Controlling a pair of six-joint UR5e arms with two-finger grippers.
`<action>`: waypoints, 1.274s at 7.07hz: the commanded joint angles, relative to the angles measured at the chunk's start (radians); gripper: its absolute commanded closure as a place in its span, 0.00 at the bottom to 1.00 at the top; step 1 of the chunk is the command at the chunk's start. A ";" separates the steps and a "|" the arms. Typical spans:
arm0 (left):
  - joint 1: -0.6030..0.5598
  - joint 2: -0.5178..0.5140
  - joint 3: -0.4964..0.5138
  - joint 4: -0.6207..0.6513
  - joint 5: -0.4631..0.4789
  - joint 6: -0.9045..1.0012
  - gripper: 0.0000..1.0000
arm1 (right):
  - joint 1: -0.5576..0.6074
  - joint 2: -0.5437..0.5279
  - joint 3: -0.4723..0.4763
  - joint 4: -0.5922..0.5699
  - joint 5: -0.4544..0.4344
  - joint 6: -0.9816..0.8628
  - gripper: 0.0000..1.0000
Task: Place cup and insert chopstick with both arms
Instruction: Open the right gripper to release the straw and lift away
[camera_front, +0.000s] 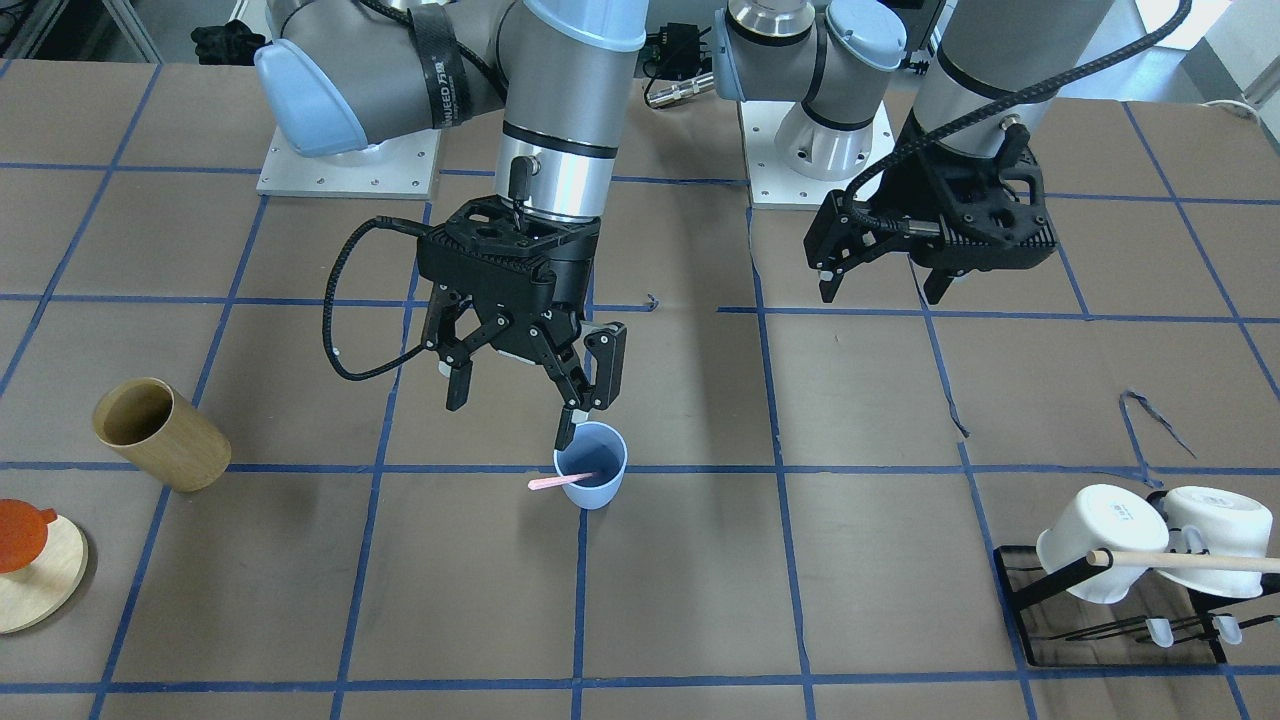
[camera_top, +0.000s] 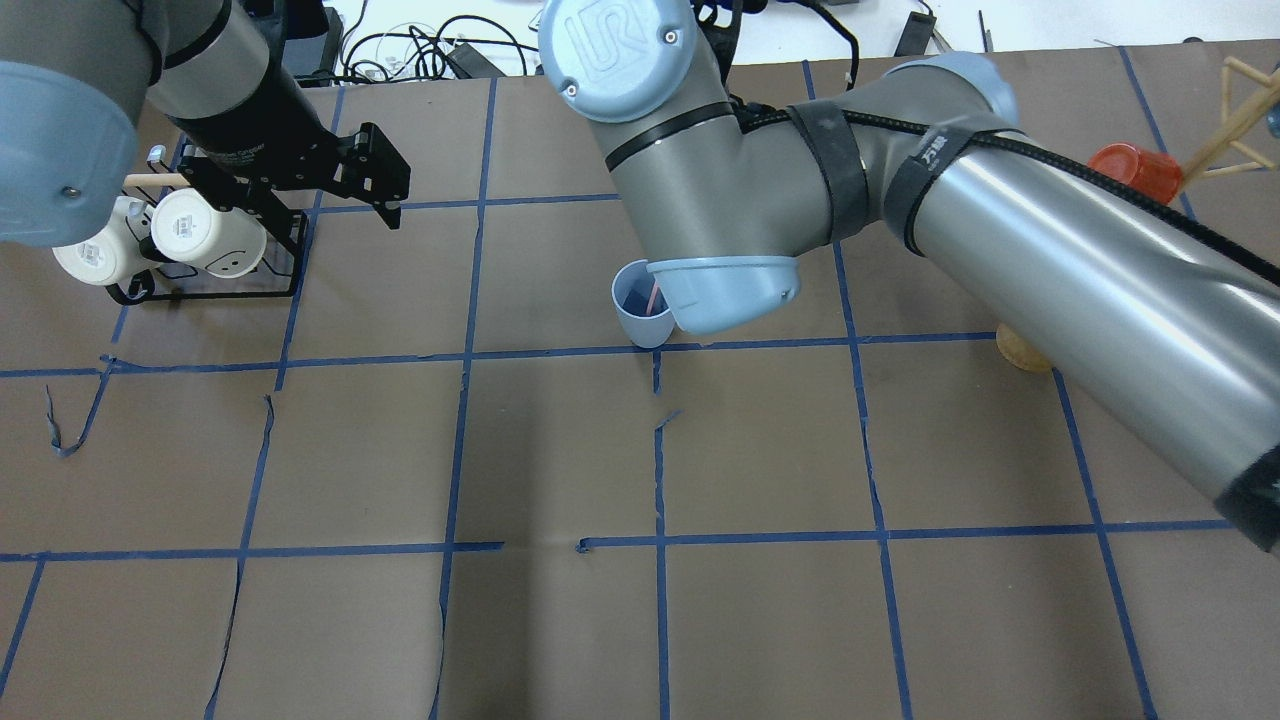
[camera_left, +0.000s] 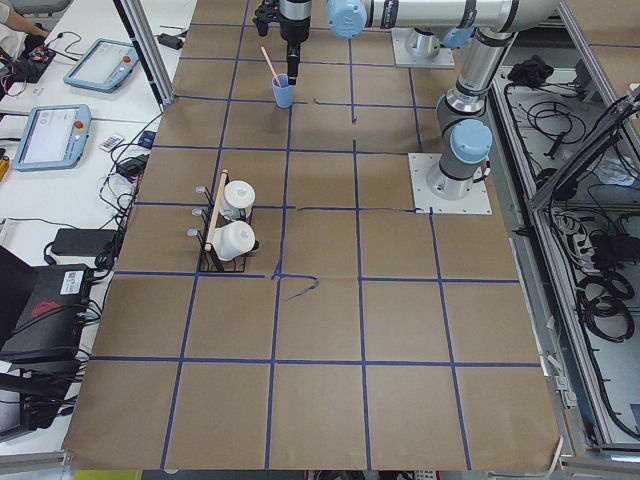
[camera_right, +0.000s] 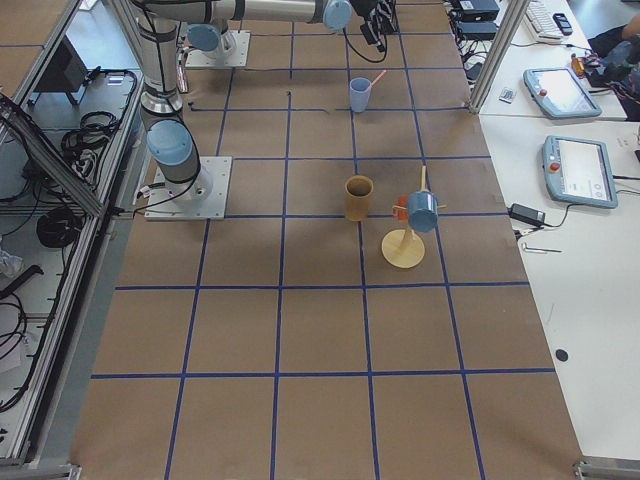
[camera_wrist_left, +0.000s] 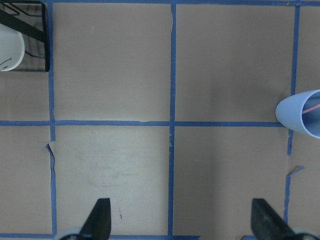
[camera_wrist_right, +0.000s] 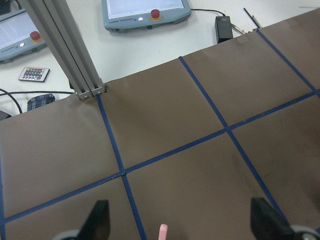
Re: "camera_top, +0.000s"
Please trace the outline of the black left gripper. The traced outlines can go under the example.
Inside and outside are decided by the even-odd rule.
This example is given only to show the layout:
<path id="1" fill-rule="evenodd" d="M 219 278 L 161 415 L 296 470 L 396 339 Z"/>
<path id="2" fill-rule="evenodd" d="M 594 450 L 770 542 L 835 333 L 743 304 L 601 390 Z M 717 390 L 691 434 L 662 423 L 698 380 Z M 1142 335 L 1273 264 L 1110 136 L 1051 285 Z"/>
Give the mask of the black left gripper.
<path id="1" fill-rule="evenodd" d="M 248 206 L 250 195 L 271 190 L 321 190 L 364 202 L 388 229 L 401 228 L 412 169 L 372 122 L 342 138 L 311 110 L 177 117 L 175 126 L 204 151 L 180 169 L 193 172 L 192 187 L 214 206 Z"/>

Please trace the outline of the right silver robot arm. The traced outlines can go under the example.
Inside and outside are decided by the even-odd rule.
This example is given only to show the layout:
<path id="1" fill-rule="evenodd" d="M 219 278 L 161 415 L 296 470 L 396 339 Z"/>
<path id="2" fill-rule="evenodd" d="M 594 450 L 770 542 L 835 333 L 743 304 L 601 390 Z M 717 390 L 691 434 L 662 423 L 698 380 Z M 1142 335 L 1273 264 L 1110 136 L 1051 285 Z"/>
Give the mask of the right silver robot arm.
<path id="1" fill-rule="evenodd" d="M 539 46 L 682 331 L 785 306 L 803 254 L 882 222 L 1277 552 L 1277 268 L 1029 141 L 991 60 L 746 119 L 687 1 L 549 1 Z"/>

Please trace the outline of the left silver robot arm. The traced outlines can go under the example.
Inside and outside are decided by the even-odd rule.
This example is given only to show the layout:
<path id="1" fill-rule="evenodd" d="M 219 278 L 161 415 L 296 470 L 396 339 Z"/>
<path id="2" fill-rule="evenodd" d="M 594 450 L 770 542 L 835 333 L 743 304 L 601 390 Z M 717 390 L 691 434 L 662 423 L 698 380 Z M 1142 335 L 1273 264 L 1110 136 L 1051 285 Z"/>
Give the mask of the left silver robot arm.
<path id="1" fill-rule="evenodd" d="M 196 147 L 175 170 L 218 211 L 288 240 L 279 192 L 355 199 L 401 225 L 410 164 L 366 122 L 340 137 L 238 1 L 5 1 L 1 237 L 52 249 L 101 231 L 145 104 Z"/>

